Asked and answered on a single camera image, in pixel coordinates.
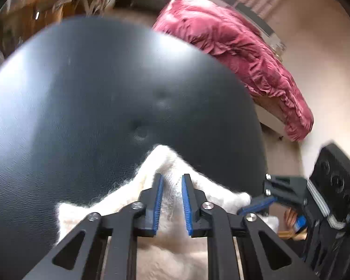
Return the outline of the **red ruffled bedspread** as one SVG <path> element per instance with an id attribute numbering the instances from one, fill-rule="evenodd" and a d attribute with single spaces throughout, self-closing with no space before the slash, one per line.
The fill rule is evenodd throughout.
<path id="1" fill-rule="evenodd" d="M 253 101 L 283 123 L 290 140 L 302 141 L 312 131 L 314 116 L 292 74 L 259 29 L 235 10 L 209 0 L 170 0 L 152 28 L 195 46 L 228 67 Z"/>

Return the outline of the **cluttered wooden desk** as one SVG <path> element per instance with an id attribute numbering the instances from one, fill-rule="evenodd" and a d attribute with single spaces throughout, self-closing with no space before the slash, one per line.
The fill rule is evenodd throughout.
<path id="1" fill-rule="evenodd" d="M 0 51 L 8 56 L 45 27 L 74 16 L 102 16 L 115 0 L 7 0 L 0 8 Z"/>

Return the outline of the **black leather seat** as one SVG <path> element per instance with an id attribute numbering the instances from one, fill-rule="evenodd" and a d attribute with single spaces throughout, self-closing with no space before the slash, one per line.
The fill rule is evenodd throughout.
<path id="1" fill-rule="evenodd" d="M 23 278 L 51 249 L 59 202 L 96 201 L 156 144 L 231 190 L 262 190 L 253 101 L 215 58 L 113 18 L 26 41 L 0 67 L 0 279 Z"/>

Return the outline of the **cream knitted sweater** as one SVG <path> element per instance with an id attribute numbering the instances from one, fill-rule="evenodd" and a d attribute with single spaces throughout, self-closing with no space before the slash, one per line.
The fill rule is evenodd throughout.
<path id="1" fill-rule="evenodd" d="M 196 189 L 202 190 L 209 202 L 236 214 L 251 203 L 245 192 L 232 192 L 196 172 L 173 149 L 156 145 L 137 169 L 134 178 L 102 199 L 83 206 L 57 204 L 59 233 L 62 240 L 87 214 L 106 216 L 136 201 L 141 191 L 152 186 L 155 174 L 164 177 L 164 192 L 157 235 L 138 240 L 137 279 L 207 279 L 207 241 L 191 238 L 185 225 L 181 179 L 189 174 Z"/>

